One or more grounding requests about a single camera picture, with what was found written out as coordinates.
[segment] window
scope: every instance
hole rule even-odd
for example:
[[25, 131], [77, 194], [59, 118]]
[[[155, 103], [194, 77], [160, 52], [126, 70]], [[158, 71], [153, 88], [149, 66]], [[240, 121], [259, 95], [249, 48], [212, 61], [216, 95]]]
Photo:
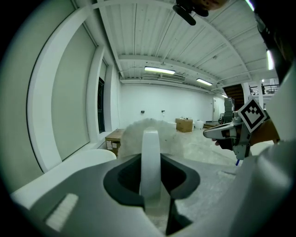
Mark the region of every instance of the window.
[[104, 81], [100, 78], [99, 86], [98, 86], [98, 121], [99, 121], [100, 133], [105, 131], [103, 104], [104, 104]]

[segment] ceiling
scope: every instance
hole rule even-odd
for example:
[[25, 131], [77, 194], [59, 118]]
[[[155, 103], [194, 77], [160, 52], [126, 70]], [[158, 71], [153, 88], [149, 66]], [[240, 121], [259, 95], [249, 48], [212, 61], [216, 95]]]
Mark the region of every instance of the ceiling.
[[277, 78], [267, 70], [266, 46], [244, 0], [230, 0], [206, 18], [192, 14], [195, 26], [172, 10], [174, 0], [98, 2], [122, 80], [155, 79], [145, 66], [175, 70], [185, 84], [206, 90]]

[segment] fluorescent light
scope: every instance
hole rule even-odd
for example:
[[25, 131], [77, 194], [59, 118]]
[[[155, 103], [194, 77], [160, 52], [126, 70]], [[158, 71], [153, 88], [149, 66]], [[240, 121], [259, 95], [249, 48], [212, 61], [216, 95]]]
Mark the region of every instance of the fluorescent light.
[[198, 78], [197, 81], [198, 81], [198, 82], [201, 82], [201, 83], [203, 83], [203, 84], [206, 84], [206, 85], [208, 85], [208, 86], [211, 86], [211, 85], [212, 85], [212, 83], [209, 83], [209, 82], [207, 82], [207, 81], [204, 81], [204, 80], [202, 80], [202, 79], [200, 79], [200, 78]]
[[254, 7], [253, 7], [252, 3], [250, 2], [250, 0], [246, 0], [246, 2], [250, 6], [251, 10], [254, 11]]
[[274, 69], [274, 62], [271, 56], [271, 52], [268, 50], [267, 51], [267, 59], [268, 59], [268, 70], [273, 70]]
[[167, 73], [171, 75], [175, 74], [175, 71], [172, 71], [172, 70], [158, 69], [158, 68], [152, 68], [152, 67], [145, 67], [145, 71]]

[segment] railing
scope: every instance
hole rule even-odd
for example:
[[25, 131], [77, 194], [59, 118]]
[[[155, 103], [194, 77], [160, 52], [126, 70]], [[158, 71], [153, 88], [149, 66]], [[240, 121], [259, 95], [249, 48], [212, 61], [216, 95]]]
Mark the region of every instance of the railing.
[[[263, 94], [275, 94], [278, 91], [279, 85], [263, 86], [260, 89]], [[258, 87], [249, 87], [251, 95], [259, 95]]]

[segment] cardboard box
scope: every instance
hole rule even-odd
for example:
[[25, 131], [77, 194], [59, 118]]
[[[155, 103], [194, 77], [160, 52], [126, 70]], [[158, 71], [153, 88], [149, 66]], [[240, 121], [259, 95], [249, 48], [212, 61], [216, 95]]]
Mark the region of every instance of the cardboard box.
[[180, 132], [192, 132], [192, 119], [176, 118], [177, 130]]
[[106, 146], [109, 151], [112, 151], [116, 157], [118, 156], [118, 149], [120, 147], [120, 139], [124, 129], [117, 129], [106, 136]]

